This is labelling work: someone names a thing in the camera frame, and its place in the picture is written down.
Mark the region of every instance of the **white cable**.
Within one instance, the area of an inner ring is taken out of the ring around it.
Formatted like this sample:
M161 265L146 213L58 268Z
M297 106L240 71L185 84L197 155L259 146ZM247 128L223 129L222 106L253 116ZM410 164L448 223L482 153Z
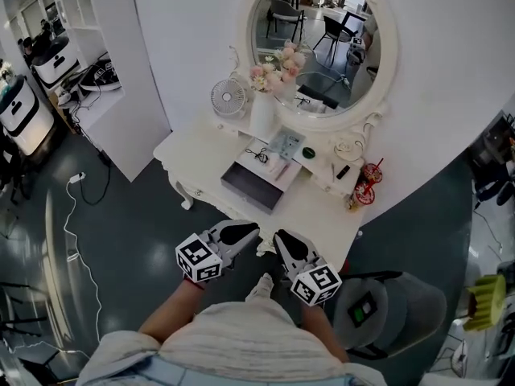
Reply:
M95 285L95 288L96 288L96 297L97 297L97 302L98 302L98 311L97 311L97 319L96 319L96 322L95 322L95 327L96 327L96 330L97 330L97 341L100 343L100 332L98 330L98 319L100 317L100 311L102 310L102 302L100 301L100 298L98 297L98 284L95 282L95 279L93 279L93 275L91 273L91 269L89 268L88 265L86 265L86 263L84 262L84 259L82 258L82 255L80 254L79 252L79 247L77 246L77 243L79 241L79 236L76 235L75 233L73 232L70 232L69 230L66 229L66 226L68 226L68 221L70 220L70 217L72 216L73 212L75 211L75 207L76 207L76 204L77 204L77 201L76 199L70 194L70 191L68 190L68 186L70 185L70 182L68 181L68 183L66 184L66 193L68 194L68 196L70 196L70 198L73 200L73 207L72 207L72 211L70 211L70 214L68 215L68 217L66 218L66 222L64 223L64 226L63 226L63 230L74 236L75 237L75 249L77 251L76 254L73 254L69 257L67 257L66 261L67 262L70 262L70 261L74 261L75 259L80 259L82 265L88 270L89 272L89 278L91 279L91 281L93 282L93 284ZM91 357L89 355L87 355L86 353L84 353L83 351L80 351L80 350L76 350L76 351L66 351L64 349L61 349L60 347L57 347L57 346L54 346L53 344L50 344L48 342L45 342L44 340L42 340L41 342L38 342L38 343L35 343L35 344L30 344L30 345L26 345L25 344L25 339L22 337L22 341L23 341L23 345L22 346L16 346L14 349L10 349L9 347L9 352L11 354L14 354L16 352L17 349L20 349L22 347L36 347L36 346L39 346L41 344L46 344L47 346L50 346L50 347L53 347L54 349L56 349L57 351L60 351L61 353L66 353L66 354L76 354L76 353L81 353L82 355L84 355L85 357L87 357L88 359L91 359Z

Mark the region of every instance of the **carved table leg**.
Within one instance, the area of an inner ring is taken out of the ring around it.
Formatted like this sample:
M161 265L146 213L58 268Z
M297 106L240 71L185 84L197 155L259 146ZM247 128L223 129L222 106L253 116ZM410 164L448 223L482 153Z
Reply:
M171 172L168 172L168 180L175 191L184 197L184 201L180 205L184 210L190 210L193 206L193 198L184 190L183 185L180 184L179 180Z

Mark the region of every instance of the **yellow object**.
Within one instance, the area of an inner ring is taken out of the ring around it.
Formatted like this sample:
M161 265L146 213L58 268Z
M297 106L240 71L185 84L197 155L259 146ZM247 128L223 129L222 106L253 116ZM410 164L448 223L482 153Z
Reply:
M476 312L463 328L466 331L483 331L495 326L505 306L505 277L500 274L483 276L468 291L476 299L477 305Z

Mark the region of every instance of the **desk fan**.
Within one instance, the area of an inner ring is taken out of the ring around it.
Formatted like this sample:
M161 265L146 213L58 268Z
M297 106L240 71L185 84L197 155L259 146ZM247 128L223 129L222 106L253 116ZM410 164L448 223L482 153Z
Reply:
M224 119L241 119L245 116L247 95L234 79L222 80L211 91L211 103L215 113Z

